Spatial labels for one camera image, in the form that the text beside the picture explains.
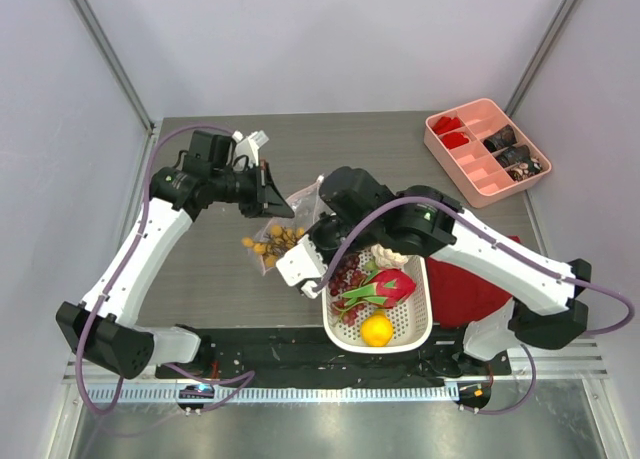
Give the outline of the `clear pink-dotted zip bag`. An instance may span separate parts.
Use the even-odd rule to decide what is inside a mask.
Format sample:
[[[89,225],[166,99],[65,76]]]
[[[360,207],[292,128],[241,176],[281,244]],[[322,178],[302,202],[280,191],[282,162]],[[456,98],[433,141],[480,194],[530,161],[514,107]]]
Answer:
[[[252,237],[254,240],[262,239],[266,231],[273,225],[281,225],[283,227],[304,228],[305,231],[310,228],[314,222],[319,218],[320,214],[324,211],[324,206],[319,197],[319,189],[324,181],[325,177],[320,175],[316,181],[307,186],[304,189],[295,192],[289,196],[286,201],[289,203],[295,217],[293,219],[273,218],[269,219],[265,225],[263,225],[259,231]],[[252,258],[258,272],[264,276],[271,269],[265,269],[256,258],[256,256],[249,250],[248,254]]]

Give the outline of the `yellow-brown longan bunch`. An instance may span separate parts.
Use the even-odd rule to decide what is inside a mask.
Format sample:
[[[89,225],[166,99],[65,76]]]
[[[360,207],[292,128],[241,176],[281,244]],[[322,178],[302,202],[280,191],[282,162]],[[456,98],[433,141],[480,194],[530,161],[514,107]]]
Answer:
[[[278,259],[298,243],[304,233],[304,228],[283,227],[276,224],[266,231],[262,239],[254,240],[244,237],[241,243],[256,256],[265,269],[271,269]]]

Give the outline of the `white cauliflower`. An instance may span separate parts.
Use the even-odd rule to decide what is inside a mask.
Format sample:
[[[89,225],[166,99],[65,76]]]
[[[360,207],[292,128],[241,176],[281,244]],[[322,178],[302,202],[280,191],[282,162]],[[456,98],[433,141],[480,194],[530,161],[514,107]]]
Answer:
[[[407,256],[380,244],[373,245],[370,251],[378,269],[400,269],[408,262]]]

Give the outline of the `pink dragon fruit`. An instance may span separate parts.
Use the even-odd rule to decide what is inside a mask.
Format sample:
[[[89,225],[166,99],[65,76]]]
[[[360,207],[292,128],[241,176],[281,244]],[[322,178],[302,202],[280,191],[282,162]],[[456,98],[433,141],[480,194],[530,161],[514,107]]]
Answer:
[[[361,285],[342,294],[344,309],[360,304],[391,309],[406,300],[416,289],[413,279],[400,269],[383,269],[369,275]]]

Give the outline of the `dark purple grape bunch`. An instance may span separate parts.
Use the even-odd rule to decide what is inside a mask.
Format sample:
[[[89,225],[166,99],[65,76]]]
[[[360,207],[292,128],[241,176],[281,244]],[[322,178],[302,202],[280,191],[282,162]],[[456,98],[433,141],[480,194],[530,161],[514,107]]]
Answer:
[[[338,297],[343,292],[359,287],[366,276],[362,269],[363,265],[364,261],[360,254],[349,254],[343,257],[329,281],[329,294],[332,297]]]

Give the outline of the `yellow lemon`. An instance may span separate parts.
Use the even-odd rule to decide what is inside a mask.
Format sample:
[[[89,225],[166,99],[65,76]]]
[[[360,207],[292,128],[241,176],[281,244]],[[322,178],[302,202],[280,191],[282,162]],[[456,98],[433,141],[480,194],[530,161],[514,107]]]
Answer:
[[[394,336],[394,326],[384,310],[377,310],[363,321],[360,335],[369,347],[385,347]]]

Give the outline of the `white perforated plastic basket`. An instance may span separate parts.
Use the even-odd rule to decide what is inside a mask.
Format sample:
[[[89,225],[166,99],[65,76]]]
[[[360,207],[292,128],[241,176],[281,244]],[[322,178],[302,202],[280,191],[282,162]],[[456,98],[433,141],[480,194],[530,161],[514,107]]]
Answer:
[[[362,269],[368,276],[374,272],[376,266],[373,256],[369,250],[364,250],[359,254],[364,261]],[[365,311],[359,313],[358,320],[352,327],[334,325],[331,304],[343,298],[341,295],[332,297],[329,294],[328,286],[323,290],[321,298],[324,329],[335,345],[353,353],[392,354],[408,352],[426,341],[433,328],[433,317],[425,261],[420,257],[411,256],[400,270],[413,279],[416,283],[416,289],[406,300],[394,308],[383,309],[394,326],[394,336],[385,347],[369,347],[360,335],[363,321],[380,308],[369,304]]]

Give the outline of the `red cloth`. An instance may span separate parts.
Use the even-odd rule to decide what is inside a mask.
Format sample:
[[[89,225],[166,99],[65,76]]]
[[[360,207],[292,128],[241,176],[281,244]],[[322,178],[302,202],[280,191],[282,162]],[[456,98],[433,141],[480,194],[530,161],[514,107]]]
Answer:
[[[503,307],[512,295],[460,267],[425,260],[434,321],[457,328],[479,321]]]

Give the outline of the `red pieces upper compartment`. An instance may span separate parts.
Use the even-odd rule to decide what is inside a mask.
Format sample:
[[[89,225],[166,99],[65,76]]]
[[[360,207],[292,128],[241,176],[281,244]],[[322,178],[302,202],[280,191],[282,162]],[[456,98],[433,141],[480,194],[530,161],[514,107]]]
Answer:
[[[432,130],[437,135],[442,135],[458,129],[463,126],[462,121],[457,116],[441,116],[437,122],[433,125]]]

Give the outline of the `dark patterned cup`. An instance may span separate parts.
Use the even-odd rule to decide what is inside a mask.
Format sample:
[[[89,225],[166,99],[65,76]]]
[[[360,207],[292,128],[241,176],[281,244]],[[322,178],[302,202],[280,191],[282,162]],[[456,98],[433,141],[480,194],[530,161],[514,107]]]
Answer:
[[[516,141],[517,138],[514,128],[511,125],[505,125],[494,134],[485,138],[483,145],[490,153],[494,153],[514,145]]]
[[[514,182],[522,182],[543,172],[539,159],[531,154],[526,145],[510,146],[495,159]]]

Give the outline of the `dark patterned cup lower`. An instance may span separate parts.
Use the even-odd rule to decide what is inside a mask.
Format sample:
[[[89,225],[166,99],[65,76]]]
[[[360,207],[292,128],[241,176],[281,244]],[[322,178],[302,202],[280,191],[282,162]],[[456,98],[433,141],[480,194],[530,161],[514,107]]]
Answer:
[[[539,159],[531,154],[526,145],[510,146],[495,159],[514,182],[522,182],[543,172]]]

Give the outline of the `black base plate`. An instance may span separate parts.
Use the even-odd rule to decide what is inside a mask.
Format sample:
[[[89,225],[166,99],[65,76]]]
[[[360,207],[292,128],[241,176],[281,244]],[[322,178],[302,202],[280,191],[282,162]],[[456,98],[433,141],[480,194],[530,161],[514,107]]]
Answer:
[[[489,363],[462,353],[462,330],[436,328],[409,352],[364,354],[335,345],[324,328],[198,329],[203,344],[180,367],[202,378],[230,379],[254,371],[257,388],[403,389],[439,387],[447,379],[511,374],[506,352]]]

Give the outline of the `left aluminium frame post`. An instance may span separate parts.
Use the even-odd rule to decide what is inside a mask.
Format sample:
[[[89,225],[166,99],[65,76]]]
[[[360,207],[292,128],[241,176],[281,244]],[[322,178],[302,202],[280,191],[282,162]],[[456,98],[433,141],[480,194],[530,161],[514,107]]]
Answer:
[[[135,116],[147,132],[154,121],[140,99],[89,0],[69,0]]]

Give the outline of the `aluminium frame post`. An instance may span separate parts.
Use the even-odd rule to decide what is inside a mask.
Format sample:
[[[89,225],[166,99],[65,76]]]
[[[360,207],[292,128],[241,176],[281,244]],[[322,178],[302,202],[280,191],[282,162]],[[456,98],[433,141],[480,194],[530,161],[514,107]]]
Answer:
[[[140,99],[89,0],[69,0],[135,116],[147,132],[154,121]]]
[[[561,0],[538,46],[529,60],[504,112],[512,117],[520,108],[538,73],[550,57],[564,29],[570,22],[582,0]]]

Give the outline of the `right aluminium frame post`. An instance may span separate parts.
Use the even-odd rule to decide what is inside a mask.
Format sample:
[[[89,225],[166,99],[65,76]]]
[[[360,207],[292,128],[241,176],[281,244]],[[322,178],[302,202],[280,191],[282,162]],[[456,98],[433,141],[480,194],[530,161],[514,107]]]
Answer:
[[[529,60],[504,112],[512,117],[520,108],[538,73],[550,57],[564,29],[570,22],[582,0],[561,0],[538,46]]]

